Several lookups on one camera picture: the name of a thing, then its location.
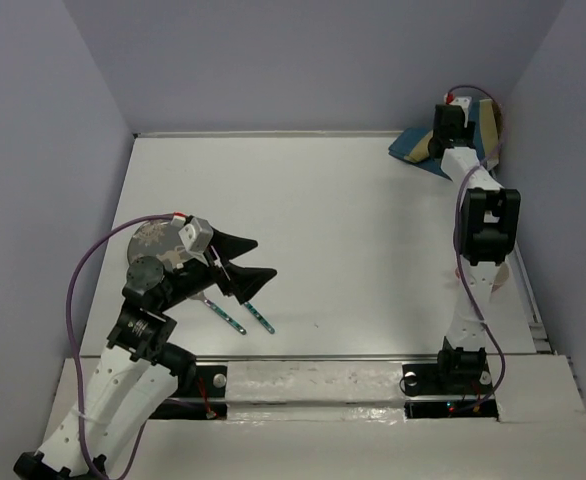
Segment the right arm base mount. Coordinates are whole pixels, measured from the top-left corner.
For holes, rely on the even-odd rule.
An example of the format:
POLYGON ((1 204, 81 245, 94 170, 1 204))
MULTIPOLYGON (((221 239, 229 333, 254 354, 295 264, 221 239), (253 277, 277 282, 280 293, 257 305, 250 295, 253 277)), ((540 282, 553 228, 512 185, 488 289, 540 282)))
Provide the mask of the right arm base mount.
POLYGON ((399 380, 409 420, 498 419, 492 387, 488 366, 481 373, 445 375, 435 363, 409 363, 399 380))

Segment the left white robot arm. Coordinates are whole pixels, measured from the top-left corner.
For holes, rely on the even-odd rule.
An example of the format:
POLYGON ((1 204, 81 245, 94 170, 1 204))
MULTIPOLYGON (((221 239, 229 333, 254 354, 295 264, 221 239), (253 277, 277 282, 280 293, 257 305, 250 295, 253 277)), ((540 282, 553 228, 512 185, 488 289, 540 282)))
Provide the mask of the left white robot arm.
POLYGON ((13 470, 21 479, 110 478, 123 449, 139 447, 157 408, 198 378, 195 355, 169 340, 177 323, 167 311, 212 286, 245 304, 277 274, 233 264, 257 241, 219 231, 203 218, 147 215, 113 231, 137 224, 175 229, 187 257, 174 267, 156 255, 129 264, 121 310, 97 366, 86 376, 79 353, 72 354, 76 402, 39 448, 17 459, 13 470))

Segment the pink mug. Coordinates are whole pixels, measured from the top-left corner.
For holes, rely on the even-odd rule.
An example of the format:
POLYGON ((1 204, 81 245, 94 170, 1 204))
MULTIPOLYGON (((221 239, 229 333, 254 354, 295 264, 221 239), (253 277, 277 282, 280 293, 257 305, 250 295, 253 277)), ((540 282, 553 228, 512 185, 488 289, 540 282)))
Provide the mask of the pink mug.
POLYGON ((480 263, 476 266, 463 263, 455 272, 462 288, 471 291, 474 296, 481 296, 486 292, 491 294, 509 278, 509 267, 505 263, 480 263))

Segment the fork with teal handle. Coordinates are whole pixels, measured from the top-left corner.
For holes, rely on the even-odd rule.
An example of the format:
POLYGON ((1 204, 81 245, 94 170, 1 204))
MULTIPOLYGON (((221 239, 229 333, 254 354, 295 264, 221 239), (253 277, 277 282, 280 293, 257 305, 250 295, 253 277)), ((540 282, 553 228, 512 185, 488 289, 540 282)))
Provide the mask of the fork with teal handle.
POLYGON ((261 312, 254 307, 250 302, 243 304, 244 308, 247 309, 251 315, 259 322, 259 324, 271 335, 275 334, 276 331, 271 323, 261 314, 261 312))

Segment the grey reindeer plate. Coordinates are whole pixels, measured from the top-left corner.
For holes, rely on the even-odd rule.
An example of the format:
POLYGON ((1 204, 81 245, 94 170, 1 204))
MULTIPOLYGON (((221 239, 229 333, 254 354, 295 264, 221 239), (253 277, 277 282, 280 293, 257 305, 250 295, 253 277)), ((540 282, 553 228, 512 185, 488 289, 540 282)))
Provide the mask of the grey reindeer plate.
POLYGON ((131 265, 142 257, 154 257, 169 272, 186 264, 193 257, 187 252, 179 231, 185 220, 148 220, 143 222, 131 236, 126 258, 131 265))

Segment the blue and tan placemat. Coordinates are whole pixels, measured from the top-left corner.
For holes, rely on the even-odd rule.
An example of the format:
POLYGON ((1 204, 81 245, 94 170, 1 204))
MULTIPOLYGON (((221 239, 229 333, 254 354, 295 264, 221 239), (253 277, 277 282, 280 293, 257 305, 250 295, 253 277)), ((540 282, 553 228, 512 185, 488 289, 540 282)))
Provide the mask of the blue and tan placemat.
MULTIPOLYGON (((473 145, 477 156, 484 160, 498 145, 503 131, 503 113, 491 99, 473 100, 469 109, 469 120, 475 123, 473 145)), ((416 127, 403 131, 389 146, 389 154, 404 163, 416 166, 439 177, 449 179, 438 163, 428 154, 428 142, 432 131, 416 127)))

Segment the spoon with teal handle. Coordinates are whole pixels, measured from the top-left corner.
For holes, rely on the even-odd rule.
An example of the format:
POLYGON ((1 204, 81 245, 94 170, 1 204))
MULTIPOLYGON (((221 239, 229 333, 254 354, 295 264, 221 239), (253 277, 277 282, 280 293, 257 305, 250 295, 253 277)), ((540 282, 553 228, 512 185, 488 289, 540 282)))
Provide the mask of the spoon with teal handle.
POLYGON ((226 324, 231 326, 240 335, 247 334, 247 330, 241 324, 239 324, 228 313, 226 313, 219 305, 217 305, 215 302, 206 297, 203 292, 200 292, 192 296, 192 299, 203 303, 209 310, 215 313, 219 318, 221 318, 226 324))

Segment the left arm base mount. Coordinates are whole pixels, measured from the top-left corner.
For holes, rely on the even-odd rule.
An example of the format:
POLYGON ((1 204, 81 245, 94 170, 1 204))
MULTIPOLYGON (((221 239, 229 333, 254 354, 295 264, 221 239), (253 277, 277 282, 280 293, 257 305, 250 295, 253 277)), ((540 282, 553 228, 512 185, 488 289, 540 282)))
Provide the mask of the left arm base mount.
POLYGON ((177 390, 150 416, 151 420, 225 420, 228 405, 226 363, 198 364, 192 377, 180 379, 177 390))

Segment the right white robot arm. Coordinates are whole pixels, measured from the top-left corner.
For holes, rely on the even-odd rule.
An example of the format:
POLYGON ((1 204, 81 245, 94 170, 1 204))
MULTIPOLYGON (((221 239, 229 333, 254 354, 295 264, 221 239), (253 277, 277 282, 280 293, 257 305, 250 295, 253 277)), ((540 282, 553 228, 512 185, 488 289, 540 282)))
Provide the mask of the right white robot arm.
POLYGON ((449 393, 479 384, 486 344, 495 337, 487 314, 500 267, 514 249, 521 195, 504 188, 478 157, 471 99, 447 94, 435 106, 429 155, 456 185, 453 247, 461 282, 443 346, 433 368, 435 384, 449 393))

